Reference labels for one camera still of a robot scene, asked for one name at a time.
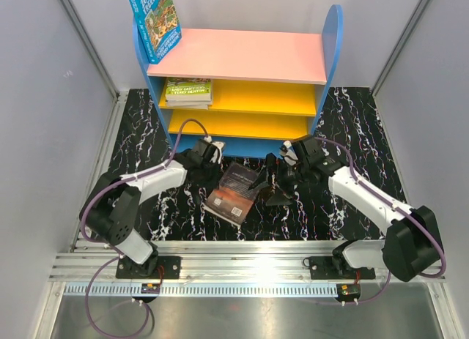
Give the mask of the dark tale two cities book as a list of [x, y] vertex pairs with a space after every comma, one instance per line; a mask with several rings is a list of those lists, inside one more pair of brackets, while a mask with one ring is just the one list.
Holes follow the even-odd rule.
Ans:
[[240, 228], [259, 193], [250, 186], [258, 173], [231, 162], [215, 188], [202, 204], [205, 211]]

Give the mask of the green storey treehouse book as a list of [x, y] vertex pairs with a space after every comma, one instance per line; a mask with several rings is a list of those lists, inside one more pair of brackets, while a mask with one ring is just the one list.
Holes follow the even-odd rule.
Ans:
[[165, 98], [168, 101], [208, 101], [213, 83], [209, 78], [167, 78]]

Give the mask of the light blue treehouse book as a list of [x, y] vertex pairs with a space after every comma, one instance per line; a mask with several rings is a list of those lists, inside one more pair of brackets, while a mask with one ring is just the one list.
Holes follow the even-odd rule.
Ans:
[[158, 64], [181, 40], [173, 0], [129, 0], [150, 64]]

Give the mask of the blue back cover book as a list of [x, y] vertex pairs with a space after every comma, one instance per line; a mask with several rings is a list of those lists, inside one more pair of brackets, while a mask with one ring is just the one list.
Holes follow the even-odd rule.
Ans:
[[212, 101], [165, 101], [165, 106], [169, 108], [189, 108], [207, 110], [212, 104]]

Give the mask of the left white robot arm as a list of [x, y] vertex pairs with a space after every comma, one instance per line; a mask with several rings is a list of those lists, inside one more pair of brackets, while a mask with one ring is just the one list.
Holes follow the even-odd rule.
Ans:
[[186, 182], [214, 185], [224, 148], [224, 142], [206, 137], [191, 149], [171, 154], [157, 166], [134, 174], [100, 176], [79, 213], [81, 231], [89, 228], [120, 254], [123, 270], [117, 277], [151, 278], [163, 274], [156, 245], [135, 229], [139, 207]]

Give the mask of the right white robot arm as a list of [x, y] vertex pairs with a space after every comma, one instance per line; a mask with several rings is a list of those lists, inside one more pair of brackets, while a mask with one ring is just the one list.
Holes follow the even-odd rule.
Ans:
[[341, 150], [346, 160], [335, 159], [323, 152], [324, 142], [312, 135], [283, 142], [278, 155], [266, 156], [250, 188], [273, 189], [267, 205], [281, 206], [292, 203], [297, 186], [321, 187], [373, 222], [383, 234], [382, 240], [348, 241], [333, 250], [332, 270], [340, 278], [349, 278], [362, 268], [387, 269], [403, 282], [417, 276], [443, 276], [447, 260], [435, 213], [384, 193], [356, 171], [345, 147]]

